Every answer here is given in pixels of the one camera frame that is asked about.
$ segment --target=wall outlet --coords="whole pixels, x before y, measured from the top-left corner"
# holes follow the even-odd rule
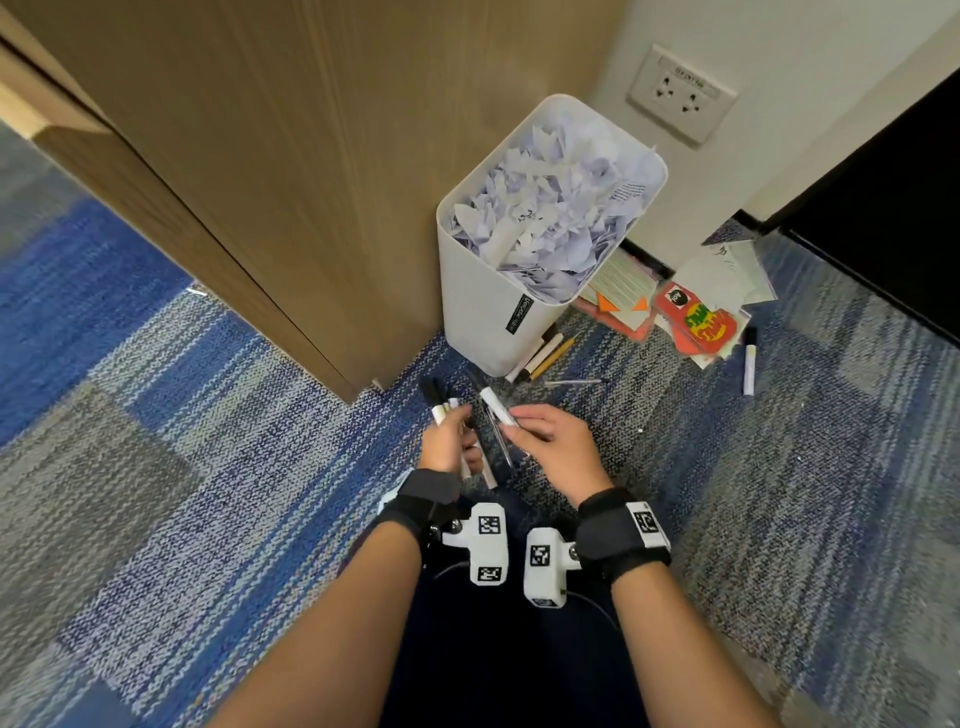
[[[655,43],[636,74],[627,100],[702,144],[720,126],[736,101],[736,92]]]

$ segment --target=carpet floor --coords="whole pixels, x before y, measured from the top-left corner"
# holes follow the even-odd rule
[[[333,577],[429,421],[438,336],[345,405],[0,130],[0,725],[195,726]],[[778,235],[757,393],[571,312],[566,376],[787,725],[960,722],[960,352]],[[563,510],[535,467],[506,484]]]

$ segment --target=white trash bin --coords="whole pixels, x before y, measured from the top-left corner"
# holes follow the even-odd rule
[[[560,318],[570,302],[551,304],[540,301],[454,239],[444,230],[441,220],[450,217],[454,205],[469,203],[483,187],[487,174],[504,158],[507,150],[519,145],[535,125],[557,126],[562,117],[572,117],[574,121],[581,123],[600,120],[610,128],[612,138],[616,139],[622,148],[632,148],[638,153],[650,151],[649,147],[582,101],[565,94],[547,96],[437,206],[437,239],[440,245],[440,279],[446,340],[451,347],[489,376],[508,374],[518,360],[533,347],[537,338]],[[659,155],[657,159],[663,165],[662,180],[666,182],[666,164]],[[650,205],[662,187],[663,184],[654,190]],[[617,240],[610,246],[606,255],[610,255],[621,242],[622,240]]]

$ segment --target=pencil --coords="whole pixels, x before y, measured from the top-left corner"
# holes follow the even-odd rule
[[[576,341],[576,338],[569,338],[566,341],[564,341],[559,347],[557,347],[557,350],[552,354],[550,354],[549,356],[547,356],[546,360],[542,364],[540,364],[537,367],[537,369],[535,369],[534,372],[530,375],[530,381],[533,381],[538,376],[546,372],[546,370],[548,370],[557,359],[559,359],[561,356],[563,356],[566,353],[567,349],[573,346],[573,342],[575,341]]]

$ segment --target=dark pants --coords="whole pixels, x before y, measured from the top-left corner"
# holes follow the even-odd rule
[[[510,550],[507,582],[478,587],[448,568],[465,549],[428,549],[380,724],[647,726],[610,590],[572,571],[562,609],[535,607],[525,534]]]

